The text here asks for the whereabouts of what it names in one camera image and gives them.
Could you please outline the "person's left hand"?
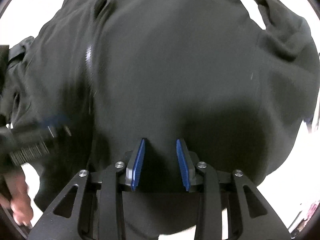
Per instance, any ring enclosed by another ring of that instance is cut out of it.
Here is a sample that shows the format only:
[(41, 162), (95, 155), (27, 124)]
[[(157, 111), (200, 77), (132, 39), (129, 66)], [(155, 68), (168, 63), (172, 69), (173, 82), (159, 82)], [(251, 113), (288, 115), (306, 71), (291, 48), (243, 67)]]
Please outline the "person's left hand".
[(23, 170), (20, 168), (5, 174), (4, 182), (10, 192), (11, 199), (1, 194), (1, 206), (12, 210), (13, 219), (17, 225), (30, 227), (34, 213)]

